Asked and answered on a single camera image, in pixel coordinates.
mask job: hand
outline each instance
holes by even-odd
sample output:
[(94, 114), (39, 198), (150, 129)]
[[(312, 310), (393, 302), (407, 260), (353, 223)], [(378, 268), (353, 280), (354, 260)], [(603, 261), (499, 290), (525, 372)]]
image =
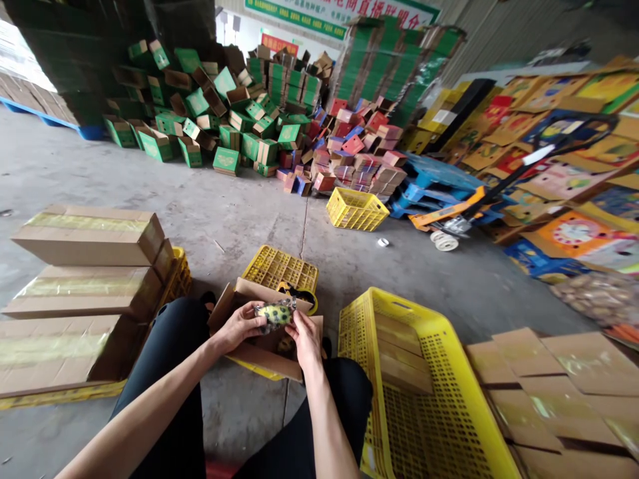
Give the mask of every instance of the hand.
[(284, 329), (295, 341), (298, 363), (304, 375), (310, 375), (317, 366), (321, 370), (321, 337), (318, 326), (307, 315), (295, 310), (293, 323), (287, 324)]
[(233, 351), (244, 339), (262, 334), (260, 327), (266, 324), (266, 318), (256, 317), (253, 308), (263, 304), (263, 301), (251, 301), (236, 309), (224, 326), (213, 335), (211, 340), (218, 342), (223, 355)]

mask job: crate handle hole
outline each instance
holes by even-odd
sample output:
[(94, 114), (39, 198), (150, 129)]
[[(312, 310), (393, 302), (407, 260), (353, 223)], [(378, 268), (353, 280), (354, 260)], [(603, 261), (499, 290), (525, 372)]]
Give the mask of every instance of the crate handle hole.
[(393, 301), (393, 304), (394, 304), (394, 305), (397, 305), (397, 306), (400, 306), (400, 307), (402, 307), (402, 308), (404, 308), (404, 309), (408, 309), (409, 311), (412, 311), (412, 310), (413, 310), (413, 308), (411, 308), (410, 306), (406, 306), (406, 305), (404, 305), (404, 304), (402, 304), (402, 303), (398, 303), (397, 301)]

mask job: person's left hand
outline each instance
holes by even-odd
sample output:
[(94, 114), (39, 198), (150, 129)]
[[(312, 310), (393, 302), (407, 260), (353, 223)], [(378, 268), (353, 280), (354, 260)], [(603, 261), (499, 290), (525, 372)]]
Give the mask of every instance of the person's left hand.
[(263, 301), (251, 301), (236, 309), (224, 326), (212, 336), (211, 340), (218, 342), (223, 355), (233, 351), (244, 339), (262, 334), (260, 327), (266, 324), (266, 318), (256, 317), (253, 308), (263, 304)]

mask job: person's right hand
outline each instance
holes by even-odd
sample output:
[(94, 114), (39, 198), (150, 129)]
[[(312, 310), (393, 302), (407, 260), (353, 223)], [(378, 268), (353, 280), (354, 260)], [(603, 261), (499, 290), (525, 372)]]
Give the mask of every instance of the person's right hand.
[(304, 313), (297, 309), (293, 312), (293, 323), (284, 329), (295, 341), (298, 348), (298, 363), (309, 375), (317, 366), (321, 368), (321, 333), (320, 328)]

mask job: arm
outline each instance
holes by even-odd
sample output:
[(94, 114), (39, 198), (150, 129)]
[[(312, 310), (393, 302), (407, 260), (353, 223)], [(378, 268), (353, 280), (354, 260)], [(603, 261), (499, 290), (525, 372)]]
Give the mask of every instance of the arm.
[(206, 371), (244, 339), (260, 334), (266, 318), (254, 317), (252, 301), (191, 356), (115, 416), (57, 476), (128, 478), (142, 462)]
[(331, 387), (321, 363), (320, 332), (313, 321), (296, 311), (286, 331), (295, 340), (306, 379), (313, 426), (315, 469), (319, 479), (359, 478), (359, 465), (341, 425)]

